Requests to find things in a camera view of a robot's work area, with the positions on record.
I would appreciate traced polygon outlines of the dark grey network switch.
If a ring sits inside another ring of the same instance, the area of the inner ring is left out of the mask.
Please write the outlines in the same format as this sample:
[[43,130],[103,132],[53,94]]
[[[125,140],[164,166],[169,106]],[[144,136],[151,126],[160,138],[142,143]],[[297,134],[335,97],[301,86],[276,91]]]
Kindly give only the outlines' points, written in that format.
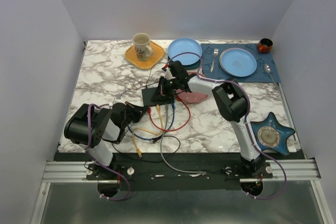
[[174,102],[174,97],[167,97],[160,93],[158,88],[142,89],[143,106],[156,106],[171,104]]

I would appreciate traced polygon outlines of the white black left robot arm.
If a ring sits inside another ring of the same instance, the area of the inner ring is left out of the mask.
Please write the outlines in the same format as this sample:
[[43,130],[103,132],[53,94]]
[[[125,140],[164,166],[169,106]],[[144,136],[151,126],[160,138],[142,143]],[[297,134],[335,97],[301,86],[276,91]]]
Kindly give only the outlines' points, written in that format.
[[113,153],[106,142],[119,144],[126,128],[131,123],[138,123],[148,111],[147,106],[129,102],[102,106],[83,104],[66,123],[64,136],[100,163],[98,173],[104,179],[112,179],[117,170],[111,163]]

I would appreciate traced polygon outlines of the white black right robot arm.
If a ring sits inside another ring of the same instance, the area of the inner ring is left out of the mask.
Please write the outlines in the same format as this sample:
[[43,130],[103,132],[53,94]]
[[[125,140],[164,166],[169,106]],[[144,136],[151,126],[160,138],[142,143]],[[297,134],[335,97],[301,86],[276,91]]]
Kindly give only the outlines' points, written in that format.
[[221,116],[228,121],[238,139],[241,155],[241,171],[249,178],[259,174],[265,163],[257,141],[253,136],[250,100],[245,90],[234,79],[214,80],[200,76],[199,72],[189,74],[179,61],[167,64],[165,74],[160,77],[152,102],[174,98],[174,91],[196,92],[212,96]]

